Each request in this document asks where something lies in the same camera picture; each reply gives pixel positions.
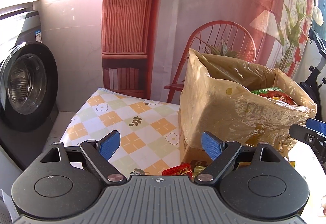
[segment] bookshelf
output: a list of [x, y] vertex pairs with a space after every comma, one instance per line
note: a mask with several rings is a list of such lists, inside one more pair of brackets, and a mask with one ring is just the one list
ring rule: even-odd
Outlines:
[[160, 0], [103, 0], [104, 87], [149, 99]]

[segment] yellow dot on bag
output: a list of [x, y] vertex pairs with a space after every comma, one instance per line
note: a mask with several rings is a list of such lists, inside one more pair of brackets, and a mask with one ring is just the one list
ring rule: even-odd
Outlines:
[[231, 95], [232, 94], [232, 88], [227, 88], [226, 89], [226, 94]]

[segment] lampshade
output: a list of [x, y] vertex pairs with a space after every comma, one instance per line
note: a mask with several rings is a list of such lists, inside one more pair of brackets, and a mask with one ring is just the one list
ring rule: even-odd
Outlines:
[[273, 13], [269, 12], [268, 10], [264, 10], [260, 15], [258, 15], [250, 23], [250, 26], [270, 36], [275, 37], [277, 40], [280, 40], [275, 16]]

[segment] gray ribbed surface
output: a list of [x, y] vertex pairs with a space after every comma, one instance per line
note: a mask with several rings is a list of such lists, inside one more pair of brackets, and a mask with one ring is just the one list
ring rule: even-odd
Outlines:
[[[16, 224], [41, 224], [22, 217]], [[187, 176], [133, 176], [120, 187], [109, 187], [84, 213], [49, 224], [305, 224], [299, 217], [262, 222], [230, 211], [209, 187], [197, 186]]]

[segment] red chair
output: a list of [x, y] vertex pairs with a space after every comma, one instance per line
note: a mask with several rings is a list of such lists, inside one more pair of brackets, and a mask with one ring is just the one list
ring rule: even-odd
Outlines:
[[181, 92], [183, 82], [178, 83], [183, 66], [189, 58], [189, 48], [196, 49], [200, 53], [210, 53], [211, 46], [221, 45], [222, 39], [230, 51], [241, 54], [241, 59], [254, 63], [256, 59], [256, 47], [252, 36], [241, 25], [230, 21], [213, 21], [197, 28], [189, 37], [181, 61], [173, 78], [173, 82], [164, 86], [164, 89], [170, 89], [167, 96], [167, 102], [173, 99], [175, 91]]

